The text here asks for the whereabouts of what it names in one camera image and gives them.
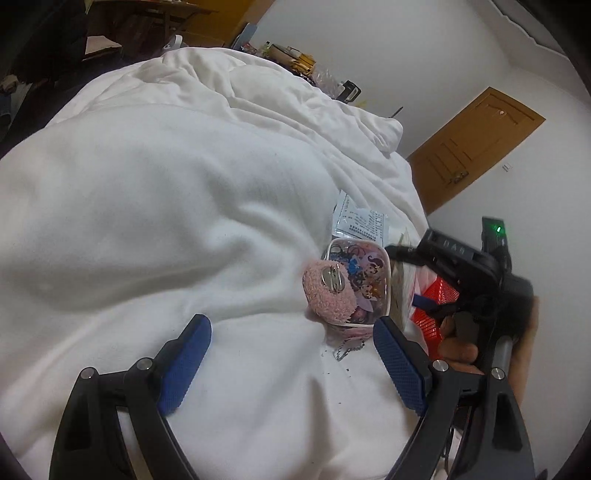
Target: finger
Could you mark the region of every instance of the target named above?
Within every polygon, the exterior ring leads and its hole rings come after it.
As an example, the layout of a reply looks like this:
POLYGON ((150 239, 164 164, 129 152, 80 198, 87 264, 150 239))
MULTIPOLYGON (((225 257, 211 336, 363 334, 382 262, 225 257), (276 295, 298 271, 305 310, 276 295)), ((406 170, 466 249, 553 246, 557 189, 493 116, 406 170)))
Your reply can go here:
POLYGON ((478 370, 474 365, 463 364, 461 362, 455 362, 453 360, 448 360, 446 358, 446 362, 452 367, 454 370, 458 372, 465 372, 467 374, 477 374, 477 375, 484 375, 480 370, 478 370))
POLYGON ((443 339, 437 351, 443 357, 466 364, 471 364, 478 357, 478 347, 476 345, 462 342, 457 337, 443 339))
POLYGON ((439 327, 439 333, 443 338, 450 336, 456 328, 456 322, 452 316, 445 317, 439 327))

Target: bed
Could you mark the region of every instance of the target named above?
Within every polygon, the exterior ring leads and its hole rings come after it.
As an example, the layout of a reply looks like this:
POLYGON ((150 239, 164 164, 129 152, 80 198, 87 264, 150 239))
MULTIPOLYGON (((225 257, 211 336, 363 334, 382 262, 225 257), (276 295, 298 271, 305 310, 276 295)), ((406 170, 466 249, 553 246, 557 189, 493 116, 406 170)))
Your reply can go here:
POLYGON ((0 163, 0 431, 28 474, 47 479, 81 369, 127 369, 203 313, 212 345, 168 418, 199 477, 383 478, 417 418, 370 342, 335 360, 301 275, 339 190, 418 243, 401 135, 266 60, 182 48, 99 77, 15 147, 0 163))

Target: clutter on shelf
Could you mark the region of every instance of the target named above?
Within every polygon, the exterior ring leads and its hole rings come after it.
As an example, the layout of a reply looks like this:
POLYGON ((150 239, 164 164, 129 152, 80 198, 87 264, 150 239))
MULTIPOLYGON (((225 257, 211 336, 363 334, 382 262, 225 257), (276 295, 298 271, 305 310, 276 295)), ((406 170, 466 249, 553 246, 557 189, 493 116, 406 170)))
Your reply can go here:
POLYGON ((281 65, 339 102, 351 103, 361 94, 361 89, 353 82, 350 80, 339 82, 326 66, 318 64, 312 55, 303 53, 296 48, 266 42, 259 49, 250 43, 245 43, 241 49, 251 55, 281 65))

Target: blue gripper pad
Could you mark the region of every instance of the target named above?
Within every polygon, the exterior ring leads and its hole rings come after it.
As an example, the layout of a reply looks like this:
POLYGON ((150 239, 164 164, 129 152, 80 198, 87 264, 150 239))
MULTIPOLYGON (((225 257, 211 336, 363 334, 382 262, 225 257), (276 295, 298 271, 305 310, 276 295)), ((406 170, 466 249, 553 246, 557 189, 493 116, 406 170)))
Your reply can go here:
POLYGON ((164 416, 182 403, 212 341, 212 324, 195 315, 176 340, 166 342, 154 362, 161 375, 158 409, 164 416))
POLYGON ((374 345, 402 402, 422 417, 433 383, 429 357, 419 344, 406 339, 390 317, 375 322, 374 345))

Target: metal screw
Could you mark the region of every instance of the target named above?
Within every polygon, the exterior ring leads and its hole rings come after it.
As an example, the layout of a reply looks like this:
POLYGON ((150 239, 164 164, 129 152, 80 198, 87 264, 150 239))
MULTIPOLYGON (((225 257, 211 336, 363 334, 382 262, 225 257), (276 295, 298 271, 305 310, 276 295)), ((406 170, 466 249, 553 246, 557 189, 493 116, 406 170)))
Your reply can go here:
POLYGON ((449 365, 445 360, 435 360, 433 362, 433 368, 438 372, 447 372, 449 365))
POLYGON ((152 366, 152 359, 151 358, 142 358, 140 360, 138 360, 138 362, 135 364, 136 367, 138 367, 138 370, 147 370, 148 368, 150 368, 152 366))
POLYGON ((92 367, 86 367, 82 372, 80 372, 80 378, 83 380, 88 380, 92 378, 92 375, 95 374, 95 369, 92 367))
POLYGON ((491 375, 497 380, 503 380, 505 378, 505 372, 503 372, 503 370, 501 370, 500 368, 496 367, 491 370, 491 375))

